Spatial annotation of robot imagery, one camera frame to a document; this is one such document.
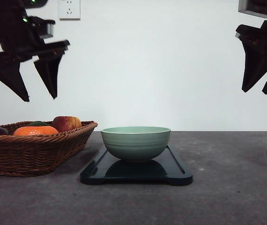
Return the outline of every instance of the bowl rim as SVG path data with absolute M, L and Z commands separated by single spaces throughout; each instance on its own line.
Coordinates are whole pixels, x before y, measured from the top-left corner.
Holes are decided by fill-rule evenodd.
M 114 128 L 163 128 L 166 129 L 164 131 L 157 131 L 157 132 L 146 132 L 146 133 L 119 133 L 119 132 L 109 132 L 105 131 L 108 129 L 114 129 Z M 145 135 L 145 134 L 159 134 L 159 133 L 165 133 L 165 132 L 170 132 L 170 128 L 166 127 L 154 127 L 154 126 L 127 126 L 127 127 L 109 127 L 101 130 L 101 133 L 106 133 L 106 134 L 118 134 L 118 135 Z

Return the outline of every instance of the red apple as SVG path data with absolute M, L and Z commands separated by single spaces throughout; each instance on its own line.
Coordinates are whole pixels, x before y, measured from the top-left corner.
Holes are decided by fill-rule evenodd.
M 81 128 L 82 123 L 75 116 L 57 116 L 52 122 L 52 126 L 59 132 L 65 132 L 74 128 Z

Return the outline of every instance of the robotic arm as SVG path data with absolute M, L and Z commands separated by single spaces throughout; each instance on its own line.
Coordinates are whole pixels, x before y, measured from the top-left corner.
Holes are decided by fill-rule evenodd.
M 267 18 L 267 0 L 240 0 L 239 12 Z M 240 25 L 236 31 L 246 54 L 242 90 L 247 92 L 267 72 L 267 20 L 260 28 Z M 262 91 L 267 94 L 267 82 Z
M 23 101 L 29 102 L 20 63 L 37 55 L 35 67 L 53 98 L 57 97 L 59 62 L 70 43 L 67 40 L 45 44 L 52 37 L 53 20 L 28 16 L 25 9 L 44 6 L 47 0 L 0 0 L 0 81 Z
M 19 72 L 20 63 L 37 55 L 35 67 L 53 98 L 57 97 L 59 62 L 70 43 L 45 44 L 52 37 L 53 20 L 27 16 L 25 9 L 44 6 L 47 0 L 0 0 L 0 81 L 29 101 Z M 267 18 L 267 0 L 239 0 L 239 12 Z M 240 25 L 237 38 L 246 54 L 242 90 L 247 92 L 267 72 L 267 20 L 260 28 Z M 263 88 L 267 94 L 267 82 Z

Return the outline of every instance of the wicker basket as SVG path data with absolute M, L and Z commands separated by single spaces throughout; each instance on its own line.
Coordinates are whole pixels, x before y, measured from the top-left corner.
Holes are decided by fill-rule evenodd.
M 1 125 L 9 135 L 0 135 L 0 175 L 33 177 L 51 173 L 68 158 L 84 149 L 97 123 L 82 122 L 56 135 L 14 136 L 13 132 L 31 121 Z

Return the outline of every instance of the white wall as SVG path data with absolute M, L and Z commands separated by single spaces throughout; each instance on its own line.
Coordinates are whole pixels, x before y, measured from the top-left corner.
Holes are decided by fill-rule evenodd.
M 68 39 L 52 100 L 33 61 L 21 74 L 30 102 L 0 82 L 0 124 L 74 115 L 96 130 L 156 125 L 172 130 L 267 130 L 265 75 L 241 90 L 239 24 L 262 18 L 237 12 L 238 0 L 82 0 L 80 21 L 59 21 L 56 0 L 29 15 L 54 19 Z

